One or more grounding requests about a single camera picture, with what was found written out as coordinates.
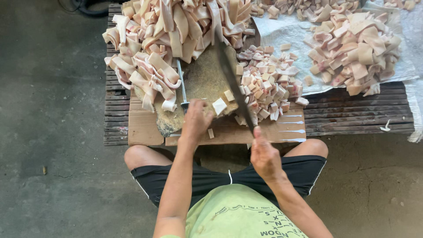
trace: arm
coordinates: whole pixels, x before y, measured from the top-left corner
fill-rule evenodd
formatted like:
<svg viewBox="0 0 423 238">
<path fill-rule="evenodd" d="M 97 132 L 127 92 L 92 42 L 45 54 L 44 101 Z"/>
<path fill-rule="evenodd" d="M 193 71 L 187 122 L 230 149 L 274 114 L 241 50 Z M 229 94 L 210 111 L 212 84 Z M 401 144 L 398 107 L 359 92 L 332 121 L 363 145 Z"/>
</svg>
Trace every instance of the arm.
<svg viewBox="0 0 423 238">
<path fill-rule="evenodd" d="M 178 150 L 160 199 L 154 238 L 164 235 L 185 237 L 185 221 L 192 194 L 192 158 L 200 137 L 213 119 L 211 111 L 204 115 L 205 105 L 200 100 L 191 101 L 184 117 Z"/>
<path fill-rule="evenodd" d="M 332 238 L 332 234 L 292 186 L 282 170 L 279 151 L 254 128 L 251 163 L 276 196 L 281 211 L 310 238 Z"/>
</svg>

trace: hand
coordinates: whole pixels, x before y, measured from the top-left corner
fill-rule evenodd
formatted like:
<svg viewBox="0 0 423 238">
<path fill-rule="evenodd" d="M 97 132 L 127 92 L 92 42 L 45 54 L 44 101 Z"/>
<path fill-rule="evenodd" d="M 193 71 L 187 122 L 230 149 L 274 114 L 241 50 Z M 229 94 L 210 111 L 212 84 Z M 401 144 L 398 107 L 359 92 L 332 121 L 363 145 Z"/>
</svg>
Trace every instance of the hand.
<svg viewBox="0 0 423 238">
<path fill-rule="evenodd" d="M 251 146 L 251 163 L 255 171 L 266 183 L 286 179 L 282 170 L 279 150 L 275 149 L 262 135 L 261 128 L 254 128 L 253 145 Z"/>
<path fill-rule="evenodd" d="M 207 103 L 193 99 L 190 101 L 188 111 L 184 117 L 184 124 L 182 125 L 181 138 L 189 140 L 191 143 L 198 143 L 201 136 L 206 132 L 213 119 L 213 112 L 204 113 L 204 107 Z"/>
</svg>

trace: left hand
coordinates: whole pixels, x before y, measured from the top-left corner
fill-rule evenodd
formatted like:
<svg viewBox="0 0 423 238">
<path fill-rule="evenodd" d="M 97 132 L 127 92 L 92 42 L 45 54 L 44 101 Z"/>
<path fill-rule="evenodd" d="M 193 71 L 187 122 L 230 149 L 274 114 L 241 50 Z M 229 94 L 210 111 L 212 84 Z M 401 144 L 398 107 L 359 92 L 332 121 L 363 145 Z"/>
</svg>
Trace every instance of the left hand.
<svg viewBox="0 0 423 238">
<path fill-rule="evenodd" d="M 207 103 L 192 99 L 188 107 L 187 113 L 184 117 L 184 124 L 182 125 L 181 138 L 198 143 L 201 136 L 206 132 L 213 120 L 213 112 L 204 113 L 204 107 Z"/>
</svg>

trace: concrete floor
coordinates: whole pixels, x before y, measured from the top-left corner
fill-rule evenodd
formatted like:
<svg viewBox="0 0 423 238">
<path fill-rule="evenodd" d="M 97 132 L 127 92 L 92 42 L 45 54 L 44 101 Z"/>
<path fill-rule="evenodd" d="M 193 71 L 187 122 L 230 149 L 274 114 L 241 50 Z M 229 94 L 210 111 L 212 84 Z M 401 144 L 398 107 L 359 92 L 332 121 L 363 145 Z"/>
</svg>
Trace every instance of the concrete floor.
<svg viewBox="0 0 423 238">
<path fill-rule="evenodd" d="M 102 142 L 107 19 L 56 1 L 2 6 L 0 237 L 151 237 L 157 209 L 127 171 L 127 147 Z M 421 237 L 421 145 L 395 134 L 322 139 L 330 155 L 307 201 L 335 237 Z M 198 154 L 210 169 L 239 170 L 244 148 Z"/>
</svg>

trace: knee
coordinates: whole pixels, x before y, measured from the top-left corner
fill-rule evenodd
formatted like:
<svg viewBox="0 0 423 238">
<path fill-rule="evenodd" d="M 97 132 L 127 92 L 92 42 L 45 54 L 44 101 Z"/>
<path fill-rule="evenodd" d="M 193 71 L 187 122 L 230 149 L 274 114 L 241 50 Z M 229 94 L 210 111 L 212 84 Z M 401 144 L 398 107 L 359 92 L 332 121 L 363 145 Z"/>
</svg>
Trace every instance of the knee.
<svg viewBox="0 0 423 238">
<path fill-rule="evenodd" d="M 307 139 L 304 143 L 307 144 L 307 147 L 311 149 L 315 155 L 327 158 L 329 150 L 323 141 L 319 139 Z"/>
<path fill-rule="evenodd" d="M 140 158 L 146 150 L 149 150 L 147 146 L 134 145 L 126 150 L 124 160 L 129 169 L 133 169 L 135 164 L 139 164 Z"/>
</svg>

